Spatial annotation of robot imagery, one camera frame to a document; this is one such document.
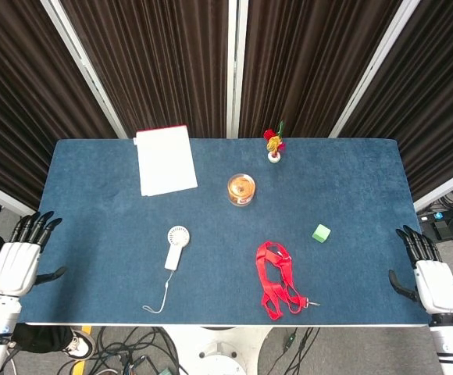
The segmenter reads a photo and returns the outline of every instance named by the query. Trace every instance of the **shoe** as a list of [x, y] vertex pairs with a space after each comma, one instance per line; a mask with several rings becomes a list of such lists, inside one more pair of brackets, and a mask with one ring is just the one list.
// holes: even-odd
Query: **shoe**
[[82, 330], [73, 330], [72, 333], [72, 341], [62, 352], [76, 361], [90, 359], [95, 353], [95, 340]]

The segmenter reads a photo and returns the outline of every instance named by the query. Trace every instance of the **robotic hand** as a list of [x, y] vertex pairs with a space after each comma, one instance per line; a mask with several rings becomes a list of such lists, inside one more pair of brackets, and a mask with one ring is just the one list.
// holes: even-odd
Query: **robotic hand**
[[20, 297], [26, 295], [34, 285], [53, 281], [61, 277], [66, 267], [54, 273], [37, 275], [37, 265], [51, 232], [62, 222], [58, 218], [46, 223], [53, 212], [39, 219], [39, 212], [25, 216], [13, 230], [9, 242], [0, 251], [0, 374], [3, 373], [6, 350], [11, 346], [11, 337], [22, 306]]
[[432, 317], [430, 332], [444, 375], [453, 375], [453, 276], [441, 261], [437, 246], [426, 236], [404, 226], [397, 234], [407, 248], [414, 269], [416, 291], [402, 287], [393, 270], [390, 283], [400, 295], [420, 302]]

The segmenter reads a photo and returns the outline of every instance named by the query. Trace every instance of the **white paper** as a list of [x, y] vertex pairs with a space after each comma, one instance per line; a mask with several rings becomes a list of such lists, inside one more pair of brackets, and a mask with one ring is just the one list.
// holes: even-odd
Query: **white paper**
[[194, 160], [185, 125], [138, 131], [141, 195], [152, 196], [197, 187]]

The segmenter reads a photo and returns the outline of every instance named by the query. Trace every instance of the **green block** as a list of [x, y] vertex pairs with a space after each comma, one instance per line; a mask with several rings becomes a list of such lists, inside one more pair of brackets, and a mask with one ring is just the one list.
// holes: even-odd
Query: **green block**
[[324, 242], [330, 234], [330, 229], [323, 226], [322, 224], [319, 224], [317, 229], [315, 229], [315, 232], [313, 232], [312, 237], [315, 238], [318, 242], [322, 243]]

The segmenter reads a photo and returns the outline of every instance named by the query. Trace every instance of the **brown curtain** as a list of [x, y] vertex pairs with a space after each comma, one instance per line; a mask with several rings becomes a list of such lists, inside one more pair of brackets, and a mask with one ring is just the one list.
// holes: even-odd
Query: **brown curtain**
[[0, 189], [37, 208], [60, 138], [114, 138], [37, 1], [0, 0]]
[[396, 139], [415, 200], [453, 177], [453, 1], [420, 2], [340, 136]]
[[225, 137], [228, 0], [62, 0], [129, 135]]
[[327, 137], [400, 0], [250, 0], [241, 137]]

